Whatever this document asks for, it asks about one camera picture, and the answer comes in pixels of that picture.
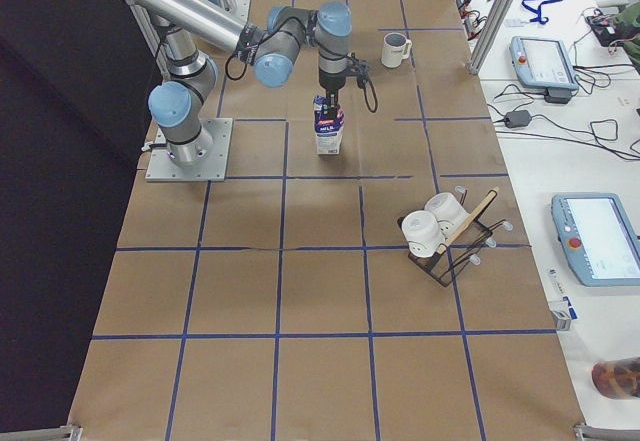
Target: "metal pole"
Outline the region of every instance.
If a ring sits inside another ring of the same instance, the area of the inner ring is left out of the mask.
[[[573,427],[576,438],[580,441],[638,441],[640,431],[592,428],[586,424],[576,424]]]
[[[484,63],[487,54],[489,54],[493,41],[502,25],[502,20],[507,15],[512,1],[513,0],[495,0],[493,6],[491,6],[485,27],[480,33],[480,36],[478,36],[478,43],[473,50],[471,60],[467,63],[467,69],[471,74],[478,74],[480,72],[482,63]]]
[[[34,431],[16,431],[0,434],[0,441],[80,441],[82,428],[74,425]]]

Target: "red button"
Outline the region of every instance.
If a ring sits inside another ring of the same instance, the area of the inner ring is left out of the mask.
[[[572,249],[578,249],[580,246],[582,246],[582,241],[580,241],[580,238],[569,238],[567,244]]]

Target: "table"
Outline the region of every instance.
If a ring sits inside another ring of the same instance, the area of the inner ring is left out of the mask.
[[[250,19],[325,1],[252,0]],[[249,70],[207,99],[205,115],[235,117],[224,183],[138,172],[71,412],[89,438],[574,439],[582,415],[453,0],[342,1],[381,104],[341,92],[340,156],[315,154],[304,50],[283,89]],[[390,70],[382,38],[398,30],[413,59]],[[467,206],[499,186],[485,216],[515,229],[443,288],[397,219],[456,185]]]
[[[487,103],[494,104],[504,113],[526,101],[521,96],[494,101],[508,83],[517,83],[508,55],[512,36],[561,39],[570,47],[588,31],[582,14],[594,4],[593,0],[565,0],[545,6],[544,13],[550,21],[544,26],[537,23],[517,28],[503,26],[480,70]],[[474,1],[472,7],[487,11],[484,0]],[[529,12],[520,6],[520,0],[515,0],[507,18],[526,19],[528,15]],[[614,56],[609,55],[593,34],[581,40],[576,49],[582,65],[629,62],[622,49]],[[615,118],[620,127],[620,139],[615,147],[626,151],[631,143],[640,139],[640,116],[636,112],[640,107],[640,78],[635,69],[609,71],[620,74],[613,76],[609,88],[595,89],[591,96],[580,91],[566,106],[537,99],[522,109],[531,114],[544,114],[574,129],[587,126],[588,121]],[[491,115],[494,121],[501,119],[493,110]],[[496,129],[508,131],[502,125],[496,125]],[[534,119],[520,132],[571,137],[543,119]],[[620,196],[632,225],[640,231],[640,189],[635,181],[640,166],[577,144],[513,134],[498,134],[498,139],[547,298],[559,297],[549,278],[549,269],[555,269],[579,316],[571,330],[561,332],[559,336],[586,421],[600,428],[638,429],[640,403],[612,401],[601,396],[593,387],[590,370],[599,361],[640,354],[640,287],[587,288],[580,285],[570,272],[556,240],[550,201],[558,192],[614,192]]]

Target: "white desk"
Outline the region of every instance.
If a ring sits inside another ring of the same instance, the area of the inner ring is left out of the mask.
[[[520,19],[526,22],[533,17],[533,13],[523,8],[521,2],[522,0],[513,0],[505,19]],[[582,39],[574,49],[570,49],[574,41],[591,31],[584,21],[583,14],[593,14],[592,9],[588,9],[593,7],[595,7],[594,0],[564,0],[543,6],[543,16],[549,18],[549,22],[545,25],[526,23],[524,26],[508,27],[503,23],[485,63],[480,69],[480,79],[516,79],[511,59],[508,56],[509,43],[511,38],[516,35],[560,39],[570,51],[569,54],[573,62],[577,50],[577,64],[582,66],[628,63],[629,59],[622,48],[618,48],[612,56],[607,48],[600,46],[593,34]],[[488,14],[490,8],[491,2],[487,2],[487,0],[473,0],[470,6],[470,9],[479,11],[481,15]],[[616,72],[620,71],[625,71],[625,73],[617,75],[617,79],[640,79],[637,71],[633,68],[616,69]]]
[[[507,18],[532,17],[520,2],[514,0]],[[480,70],[487,102],[504,113],[526,101],[512,96],[493,102],[494,96],[516,79],[508,54],[512,36],[559,38],[569,48],[588,31],[582,13],[594,4],[593,0],[564,0],[544,6],[543,15],[550,18],[544,26],[503,26]],[[486,0],[474,0],[471,7],[486,13],[490,6]],[[593,34],[577,48],[581,65],[629,62],[622,49],[609,55]],[[633,69],[610,71],[624,73],[614,76],[609,88],[595,89],[591,96],[581,91],[565,106],[536,100],[523,109],[574,129],[588,127],[589,121],[615,118],[620,139],[612,147],[628,151],[629,145],[640,139],[640,116],[635,111],[640,107],[640,77]],[[500,119],[493,110],[491,114],[494,120]],[[496,129],[507,130],[503,125],[496,125]],[[533,120],[522,132],[574,137],[542,119]],[[551,197],[556,193],[614,192],[640,232],[640,162],[625,162],[605,151],[562,141],[503,134],[499,141],[547,298],[559,297],[548,275],[553,268],[578,314],[571,330],[559,333],[559,337],[585,421],[598,428],[640,429],[640,400],[609,400],[591,381],[596,362],[640,355],[640,287],[587,288],[579,284],[567,266],[550,215]]]

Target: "black wall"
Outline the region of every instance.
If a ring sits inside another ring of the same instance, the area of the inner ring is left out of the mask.
[[[159,82],[116,0],[0,0],[0,432],[63,425]]]

